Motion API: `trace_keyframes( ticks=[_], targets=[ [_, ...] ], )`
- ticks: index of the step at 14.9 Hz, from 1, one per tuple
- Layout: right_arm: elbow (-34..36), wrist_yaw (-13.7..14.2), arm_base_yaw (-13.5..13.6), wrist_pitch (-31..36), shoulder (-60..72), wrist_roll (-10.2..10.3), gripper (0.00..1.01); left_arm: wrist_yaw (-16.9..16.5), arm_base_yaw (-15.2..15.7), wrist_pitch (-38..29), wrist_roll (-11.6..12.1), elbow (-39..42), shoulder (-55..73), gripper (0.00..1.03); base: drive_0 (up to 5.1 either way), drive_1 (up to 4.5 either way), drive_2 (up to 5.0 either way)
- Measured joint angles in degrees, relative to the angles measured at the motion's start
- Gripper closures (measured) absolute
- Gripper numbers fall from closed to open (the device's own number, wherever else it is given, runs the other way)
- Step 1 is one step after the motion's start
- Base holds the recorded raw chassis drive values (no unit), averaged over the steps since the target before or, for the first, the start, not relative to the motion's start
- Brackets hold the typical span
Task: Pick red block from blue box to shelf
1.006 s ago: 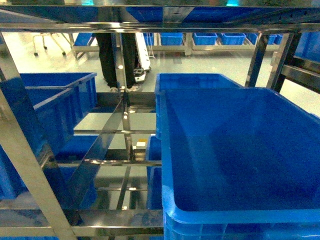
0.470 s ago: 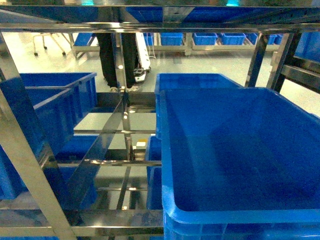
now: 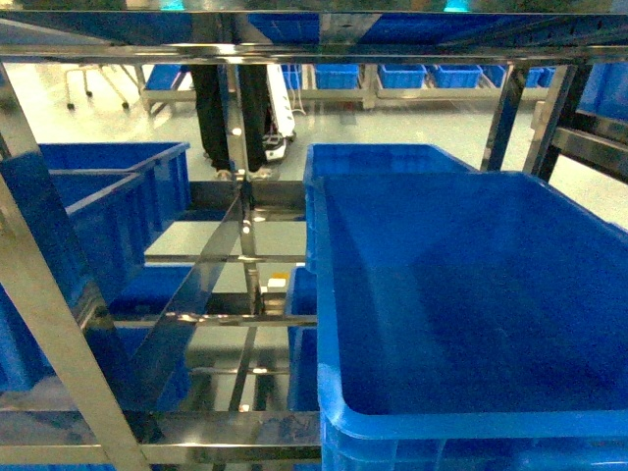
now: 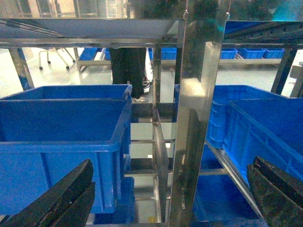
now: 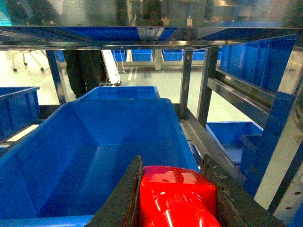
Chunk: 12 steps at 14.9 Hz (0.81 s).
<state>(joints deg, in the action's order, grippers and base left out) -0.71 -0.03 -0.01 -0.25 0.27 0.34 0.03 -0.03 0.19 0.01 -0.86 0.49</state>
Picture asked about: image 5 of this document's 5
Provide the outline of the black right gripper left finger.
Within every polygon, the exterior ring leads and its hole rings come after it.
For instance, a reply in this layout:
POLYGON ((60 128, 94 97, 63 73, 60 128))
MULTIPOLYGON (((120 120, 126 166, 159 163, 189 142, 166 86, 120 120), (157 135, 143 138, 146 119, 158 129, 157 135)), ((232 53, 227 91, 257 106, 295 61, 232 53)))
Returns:
POLYGON ((142 176, 142 157, 135 156, 110 196, 86 226, 139 226, 140 183, 142 176))

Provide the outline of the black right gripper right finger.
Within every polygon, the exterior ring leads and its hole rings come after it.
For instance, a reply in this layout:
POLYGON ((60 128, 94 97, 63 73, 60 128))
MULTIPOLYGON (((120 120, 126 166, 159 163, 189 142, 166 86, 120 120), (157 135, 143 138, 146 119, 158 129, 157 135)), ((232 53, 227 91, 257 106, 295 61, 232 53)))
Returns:
POLYGON ((283 227, 282 221, 261 207, 208 154, 200 174, 217 187, 217 218, 223 227, 283 227))

